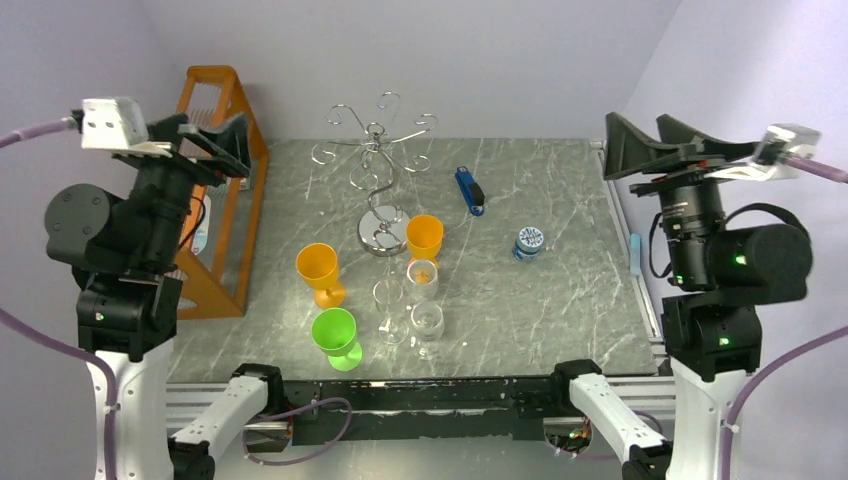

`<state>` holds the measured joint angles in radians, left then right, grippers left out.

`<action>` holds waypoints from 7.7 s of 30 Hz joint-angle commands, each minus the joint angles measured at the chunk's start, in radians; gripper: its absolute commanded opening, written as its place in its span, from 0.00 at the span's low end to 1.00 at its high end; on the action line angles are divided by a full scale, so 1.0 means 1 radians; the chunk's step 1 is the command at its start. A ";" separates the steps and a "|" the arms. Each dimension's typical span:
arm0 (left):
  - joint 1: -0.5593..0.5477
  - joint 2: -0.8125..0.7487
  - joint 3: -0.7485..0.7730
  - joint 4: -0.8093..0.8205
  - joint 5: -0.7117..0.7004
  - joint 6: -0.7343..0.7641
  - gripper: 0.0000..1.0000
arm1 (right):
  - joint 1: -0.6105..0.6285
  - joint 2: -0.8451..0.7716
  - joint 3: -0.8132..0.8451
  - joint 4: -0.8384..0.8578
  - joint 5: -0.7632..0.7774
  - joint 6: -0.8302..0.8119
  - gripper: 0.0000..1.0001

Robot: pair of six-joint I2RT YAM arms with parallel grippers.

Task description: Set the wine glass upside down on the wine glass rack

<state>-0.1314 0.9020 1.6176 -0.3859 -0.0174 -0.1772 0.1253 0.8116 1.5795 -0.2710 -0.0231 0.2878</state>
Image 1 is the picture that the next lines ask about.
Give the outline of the orange plastic wine glass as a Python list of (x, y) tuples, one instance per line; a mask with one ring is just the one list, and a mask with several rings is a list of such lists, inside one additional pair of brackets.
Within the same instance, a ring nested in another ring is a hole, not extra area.
[(444, 226), (435, 216), (420, 214), (412, 217), (406, 227), (407, 248), (413, 260), (437, 263), (444, 237)]
[(318, 307), (341, 306), (346, 290), (340, 282), (337, 253), (330, 245), (312, 243), (302, 248), (296, 257), (296, 270), (313, 290), (313, 299)]

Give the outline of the green plastic wine glass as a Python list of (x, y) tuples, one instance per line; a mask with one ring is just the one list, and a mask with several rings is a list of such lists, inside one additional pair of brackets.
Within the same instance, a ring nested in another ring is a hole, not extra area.
[(312, 323), (311, 337), (335, 370), (348, 372), (362, 361), (357, 323), (346, 309), (333, 307), (318, 314)]

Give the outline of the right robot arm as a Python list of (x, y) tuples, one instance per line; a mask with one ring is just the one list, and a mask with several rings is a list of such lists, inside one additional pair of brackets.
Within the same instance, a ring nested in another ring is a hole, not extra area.
[(675, 388), (675, 434), (649, 428), (612, 390), (593, 361), (558, 364), (553, 408), (590, 421), (614, 450), (625, 479), (726, 479), (737, 396), (759, 371), (761, 305), (803, 299), (813, 264), (808, 231), (791, 212), (761, 203), (771, 224), (732, 229), (719, 187), (773, 181), (791, 162), (813, 157), (820, 133), (773, 124), (757, 142), (731, 143), (673, 118), (657, 118), (652, 138), (618, 113), (605, 118), (604, 176), (636, 173), (632, 194), (655, 196), (656, 225), (667, 238), (667, 279), (680, 294), (662, 302), (661, 329)]

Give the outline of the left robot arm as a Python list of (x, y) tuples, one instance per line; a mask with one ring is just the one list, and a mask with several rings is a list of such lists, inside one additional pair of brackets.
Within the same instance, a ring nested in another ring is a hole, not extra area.
[(249, 174), (249, 118), (203, 128), (187, 115), (145, 123), (137, 114), (79, 109), (62, 119), (87, 149), (136, 172), (127, 197), (92, 184), (65, 188), (45, 213), (48, 256), (67, 264), (80, 293), (72, 353), (89, 368), (97, 402), (99, 479), (210, 479), (226, 445), (258, 417), (289, 407), (276, 367), (245, 364), (198, 422), (166, 428), (167, 370), (183, 283), (176, 257), (198, 186)]

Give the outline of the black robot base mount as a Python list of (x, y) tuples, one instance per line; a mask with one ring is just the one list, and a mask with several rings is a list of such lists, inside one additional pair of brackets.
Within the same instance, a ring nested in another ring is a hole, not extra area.
[(508, 437), (543, 441), (585, 418), (567, 407), (548, 375), (413, 380), (286, 380), (284, 408), (342, 403), (294, 417), (295, 446), (344, 441)]

